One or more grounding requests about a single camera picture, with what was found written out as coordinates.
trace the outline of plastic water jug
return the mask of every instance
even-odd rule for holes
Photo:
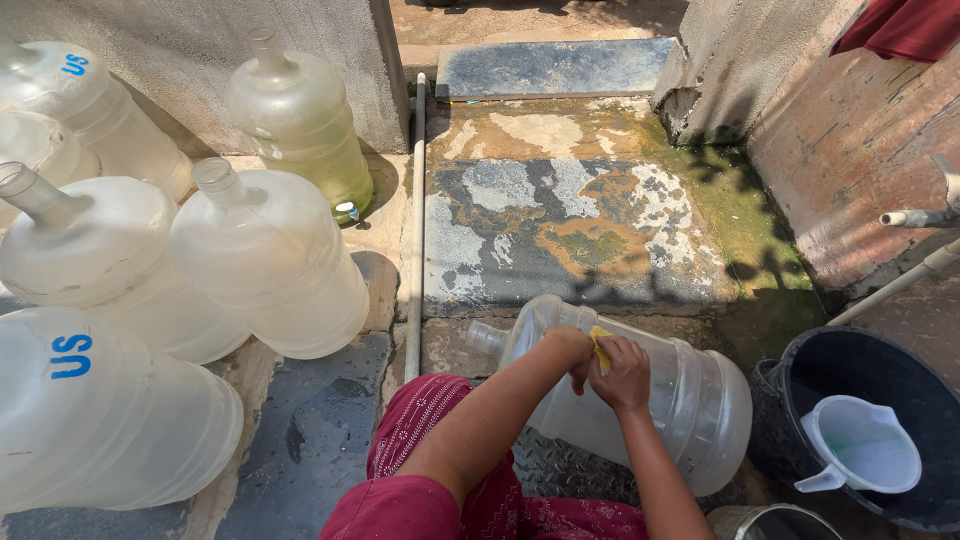
[[[248,34],[256,58],[241,65],[227,86],[227,111],[247,134],[264,166],[298,174],[324,193],[337,210],[370,203],[373,181],[353,130],[353,112],[340,74],[306,53],[284,51],[273,30]]]
[[[174,270],[177,205],[129,177],[60,189],[17,162],[0,164],[0,199],[23,210],[0,243],[0,281],[25,302],[88,311],[177,359],[206,363],[250,329]]]
[[[499,369],[503,369],[537,344],[544,329],[559,325],[584,332],[599,326],[633,339],[647,352],[650,414],[693,495],[715,493],[733,478],[747,450],[753,406],[746,378],[725,356],[601,317],[589,307],[566,304],[552,294],[528,302],[510,331],[474,321],[467,344],[499,358]],[[569,375],[537,405],[527,426],[544,437],[560,438],[630,466],[613,410],[589,383],[584,385],[583,396],[574,394]]]
[[[853,489],[903,493],[920,481],[920,453],[889,406],[853,396],[829,396],[800,422],[828,465],[819,475],[796,482],[799,491],[847,484]]]
[[[72,307],[0,317],[0,513],[182,501],[227,464],[240,397]]]
[[[175,201],[191,187],[190,159],[83,47],[17,45],[0,32],[0,110],[12,109],[62,122],[100,156],[109,174],[146,180]]]
[[[324,195],[283,171],[210,158],[174,220],[177,270],[278,353],[330,355],[362,330],[370,295]]]
[[[21,161],[54,187],[104,176],[100,157],[81,146],[63,124],[25,110],[0,111],[0,163]],[[0,201],[0,229],[20,213]]]

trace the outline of water jug with green algae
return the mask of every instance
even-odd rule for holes
[[[337,223],[337,206],[370,204],[373,181],[353,130],[340,74],[306,53],[284,51],[276,33],[248,34],[255,58],[230,77],[227,110],[268,169],[291,172],[320,188]]]

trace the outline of red clothing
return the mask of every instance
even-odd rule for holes
[[[874,0],[830,49],[934,63],[960,39],[960,0]]]
[[[648,540],[643,513],[627,504],[523,497],[513,453],[469,493],[463,514],[436,481],[394,477],[423,436],[472,389],[451,375],[423,376],[400,388],[373,440],[369,480],[337,503],[319,540]]]

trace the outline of metal bucket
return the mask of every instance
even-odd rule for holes
[[[793,504],[721,506],[707,523],[723,540],[843,540],[823,518]]]

